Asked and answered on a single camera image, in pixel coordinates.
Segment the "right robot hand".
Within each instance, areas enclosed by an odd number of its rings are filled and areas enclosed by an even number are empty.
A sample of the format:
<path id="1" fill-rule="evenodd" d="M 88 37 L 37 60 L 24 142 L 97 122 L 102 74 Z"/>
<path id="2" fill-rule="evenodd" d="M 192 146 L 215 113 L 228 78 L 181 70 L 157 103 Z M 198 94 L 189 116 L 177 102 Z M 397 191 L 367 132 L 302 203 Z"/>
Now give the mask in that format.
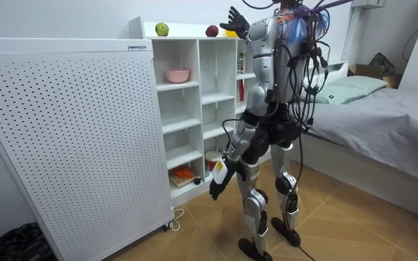
<path id="1" fill-rule="evenodd" d="M 238 38 L 246 41 L 250 29 L 250 23 L 246 18 L 235 7 L 230 6 L 228 19 L 228 22 L 220 23 L 220 27 L 235 32 Z"/>

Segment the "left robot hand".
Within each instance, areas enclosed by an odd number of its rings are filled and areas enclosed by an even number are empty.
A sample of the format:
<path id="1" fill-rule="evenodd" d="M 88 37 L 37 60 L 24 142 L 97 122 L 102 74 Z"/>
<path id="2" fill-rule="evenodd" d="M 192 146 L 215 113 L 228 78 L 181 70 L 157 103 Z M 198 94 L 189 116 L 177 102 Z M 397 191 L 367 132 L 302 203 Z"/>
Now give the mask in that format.
<path id="1" fill-rule="evenodd" d="M 246 181 L 246 173 L 241 161 L 233 162 L 225 156 L 217 161 L 212 172 L 213 180 L 210 182 L 209 186 L 209 194 L 213 200 L 217 200 L 234 174 L 240 175 L 242 181 Z"/>

